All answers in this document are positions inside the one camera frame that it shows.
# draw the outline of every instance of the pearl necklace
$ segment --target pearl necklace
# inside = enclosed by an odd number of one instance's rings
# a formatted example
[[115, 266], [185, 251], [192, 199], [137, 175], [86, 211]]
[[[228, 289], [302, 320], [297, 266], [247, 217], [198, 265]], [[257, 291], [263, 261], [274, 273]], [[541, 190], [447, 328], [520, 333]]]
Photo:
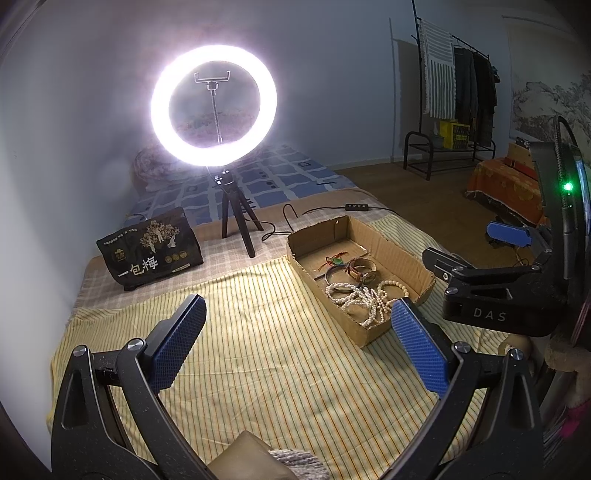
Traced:
[[[326, 295], [335, 304], [339, 305], [340, 309], [345, 311], [351, 305], [359, 305], [368, 309], [368, 319], [361, 323], [362, 327], [369, 327], [371, 324], [376, 322], [377, 315], [381, 318], [380, 323], [387, 320], [389, 310], [392, 309], [392, 305], [398, 299], [388, 300], [388, 293], [384, 291], [384, 286], [392, 285], [402, 290], [403, 298], [408, 297], [408, 288], [399, 281], [395, 280], [384, 280], [380, 282], [376, 290], [362, 286], [361, 288], [357, 285], [350, 283], [331, 283], [326, 287]], [[342, 298], [334, 298], [333, 292], [343, 288], [353, 290], [349, 295]]]

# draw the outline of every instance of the orange blanket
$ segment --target orange blanket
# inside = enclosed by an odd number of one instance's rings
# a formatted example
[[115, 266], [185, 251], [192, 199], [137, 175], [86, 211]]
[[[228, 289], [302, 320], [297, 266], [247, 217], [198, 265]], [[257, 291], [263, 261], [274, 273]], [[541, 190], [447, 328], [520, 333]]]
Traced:
[[538, 182], [506, 165], [503, 158], [485, 160], [474, 168], [466, 194], [479, 192], [502, 203], [533, 225], [545, 221]]

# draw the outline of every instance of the screw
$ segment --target screw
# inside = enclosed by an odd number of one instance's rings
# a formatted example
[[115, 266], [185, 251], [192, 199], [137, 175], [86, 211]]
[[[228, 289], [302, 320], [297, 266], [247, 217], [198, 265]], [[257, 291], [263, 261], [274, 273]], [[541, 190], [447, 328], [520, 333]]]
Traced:
[[136, 351], [144, 346], [144, 341], [141, 338], [134, 338], [127, 344], [127, 350]]
[[74, 350], [72, 350], [72, 355], [74, 356], [82, 356], [86, 353], [86, 345], [78, 345]]
[[512, 348], [511, 350], [509, 350], [509, 355], [513, 360], [523, 360], [525, 356], [523, 352], [518, 348]]
[[468, 353], [472, 350], [472, 347], [466, 342], [456, 342], [453, 344], [453, 347], [460, 353]]

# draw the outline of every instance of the yellow crate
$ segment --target yellow crate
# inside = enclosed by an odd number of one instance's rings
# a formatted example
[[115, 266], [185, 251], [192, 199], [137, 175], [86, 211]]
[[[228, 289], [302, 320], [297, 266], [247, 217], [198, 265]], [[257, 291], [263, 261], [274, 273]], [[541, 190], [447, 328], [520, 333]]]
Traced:
[[439, 135], [443, 137], [443, 148], [467, 148], [470, 140], [470, 125], [441, 120]]

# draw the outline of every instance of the hanging clothes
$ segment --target hanging clothes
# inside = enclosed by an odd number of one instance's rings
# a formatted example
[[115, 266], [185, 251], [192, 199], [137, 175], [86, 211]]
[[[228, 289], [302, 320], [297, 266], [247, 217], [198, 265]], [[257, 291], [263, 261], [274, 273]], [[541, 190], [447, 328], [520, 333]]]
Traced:
[[472, 51], [454, 48], [456, 63], [456, 119], [461, 124], [472, 125], [478, 116], [478, 86]]
[[497, 105], [495, 74], [489, 59], [476, 52], [472, 57], [478, 86], [478, 118], [476, 120], [478, 137], [476, 140], [483, 147], [490, 147]]
[[418, 36], [425, 71], [425, 112], [433, 118], [456, 116], [456, 71], [449, 32], [425, 20], [418, 21]]

